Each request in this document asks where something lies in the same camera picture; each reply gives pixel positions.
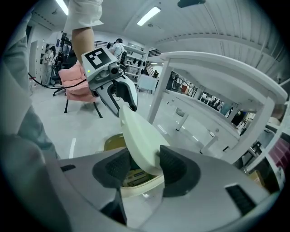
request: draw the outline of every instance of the forearm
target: forearm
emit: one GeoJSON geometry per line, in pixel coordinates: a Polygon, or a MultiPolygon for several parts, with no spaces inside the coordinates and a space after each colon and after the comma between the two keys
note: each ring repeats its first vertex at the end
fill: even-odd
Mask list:
{"type": "Polygon", "coordinates": [[[91,27],[72,31],[72,47],[77,59],[82,63],[82,54],[94,49],[94,32],[91,27]]]}

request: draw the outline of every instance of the white tablecloth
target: white tablecloth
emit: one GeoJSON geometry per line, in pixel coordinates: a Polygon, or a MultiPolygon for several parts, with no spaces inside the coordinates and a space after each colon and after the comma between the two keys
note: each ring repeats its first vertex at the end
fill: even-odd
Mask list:
{"type": "Polygon", "coordinates": [[[157,85],[157,79],[143,74],[139,78],[137,85],[138,85],[138,88],[155,91],[155,88],[157,85]]]}

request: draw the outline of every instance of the ceiling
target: ceiling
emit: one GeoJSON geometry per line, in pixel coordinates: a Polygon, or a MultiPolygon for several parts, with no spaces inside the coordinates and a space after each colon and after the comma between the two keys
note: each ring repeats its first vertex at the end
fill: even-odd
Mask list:
{"type": "MultiPolygon", "coordinates": [[[[251,0],[206,0],[186,8],[179,0],[104,0],[101,21],[94,30],[124,35],[162,52],[201,51],[245,62],[276,80],[288,79],[288,53],[262,10],[251,0]],[[153,6],[161,8],[142,27],[136,23],[153,6]]],[[[66,15],[54,0],[35,8],[55,30],[64,28],[66,15]],[[57,14],[51,14],[58,8],[57,14]]]]}

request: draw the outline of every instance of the pink chair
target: pink chair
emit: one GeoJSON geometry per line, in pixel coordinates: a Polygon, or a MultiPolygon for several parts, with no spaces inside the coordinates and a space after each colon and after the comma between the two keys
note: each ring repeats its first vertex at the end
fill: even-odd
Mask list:
{"type": "MultiPolygon", "coordinates": [[[[62,85],[64,87],[73,86],[78,84],[82,80],[86,79],[85,72],[81,64],[77,63],[72,66],[70,69],[61,69],[58,72],[60,79],[62,80],[62,85]]],[[[98,112],[100,118],[103,118],[96,106],[96,98],[92,95],[91,90],[87,81],[72,87],[65,89],[67,95],[67,104],[65,106],[64,113],[67,113],[68,109],[68,100],[81,101],[81,102],[92,102],[95,106],[96,111],[98,112]]]]}

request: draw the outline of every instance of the black cap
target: black cap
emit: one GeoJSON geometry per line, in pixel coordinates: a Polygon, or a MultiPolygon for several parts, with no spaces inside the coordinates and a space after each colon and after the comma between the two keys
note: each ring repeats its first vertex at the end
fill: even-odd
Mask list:
{"type": "Polygon", "coordinates": [[[119,43],[123,43],[123,40],[121,38],[116,39],[116,42],[119,41],[119,43]]]}

